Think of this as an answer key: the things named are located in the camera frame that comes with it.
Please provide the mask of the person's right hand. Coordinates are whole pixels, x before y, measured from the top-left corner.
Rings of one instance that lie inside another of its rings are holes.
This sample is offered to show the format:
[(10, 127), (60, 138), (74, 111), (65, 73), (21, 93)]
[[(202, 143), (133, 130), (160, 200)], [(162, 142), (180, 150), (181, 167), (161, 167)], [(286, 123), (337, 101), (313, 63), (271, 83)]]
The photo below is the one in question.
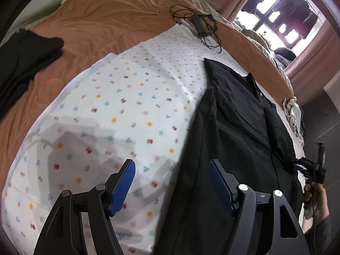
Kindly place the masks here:
[(306, 217), (304, 217), (303, 232), (307, 232), (315, 227), (319, 234), (331, 237), (330, 211), (328, 207), (327, 192), (323, 185), (307, 179), (304, 187), (303, 202), (304, 205), (312, 205), (313, 218), (312, 221), (311, 219), (307, 220)]

